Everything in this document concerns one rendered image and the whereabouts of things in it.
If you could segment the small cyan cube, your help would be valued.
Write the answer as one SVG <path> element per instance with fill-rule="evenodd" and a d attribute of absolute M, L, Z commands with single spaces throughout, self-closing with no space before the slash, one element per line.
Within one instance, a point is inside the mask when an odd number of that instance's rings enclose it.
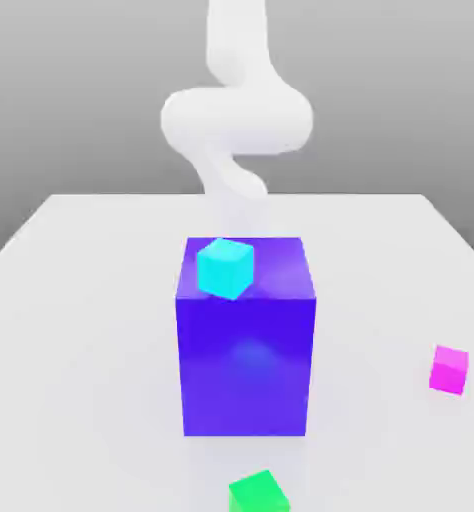
<path fill-rule="evenodd" d="M 197 284 L 202 292 L 235 300 L 254 281 L 254 247 L 216 238 L 196 255 Z"/>

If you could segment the small green cube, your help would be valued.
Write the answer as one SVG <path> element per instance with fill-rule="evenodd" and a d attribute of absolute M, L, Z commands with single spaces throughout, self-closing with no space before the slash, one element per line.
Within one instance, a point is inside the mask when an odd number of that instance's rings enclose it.
<path fill-rule="evenodd" d="M 229 485 L 229 512 L 291 512 L 291 505 L 269 470 Z"/>

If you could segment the small magenta cube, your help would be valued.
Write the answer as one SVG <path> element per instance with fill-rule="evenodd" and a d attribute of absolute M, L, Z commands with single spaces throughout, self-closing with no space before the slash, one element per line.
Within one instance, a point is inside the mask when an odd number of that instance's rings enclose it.
<path fill-rule="evenodd" d="M 469 353 L 437 345 L 429 377 L 429 387 L 462 395 L 469 368 Z"/>

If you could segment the large blue box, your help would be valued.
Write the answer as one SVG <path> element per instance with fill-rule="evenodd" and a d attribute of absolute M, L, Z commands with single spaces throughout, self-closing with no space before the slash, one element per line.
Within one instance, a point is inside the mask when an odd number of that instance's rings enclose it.
<path fill-rule="evenodd" d="M 250 238 L 253 284 L 236 300 L 198 289 L 186 241 L 175 297 L 183 430 L 187 436 L 306 432 L 316 293 L 298 238 Z"/>

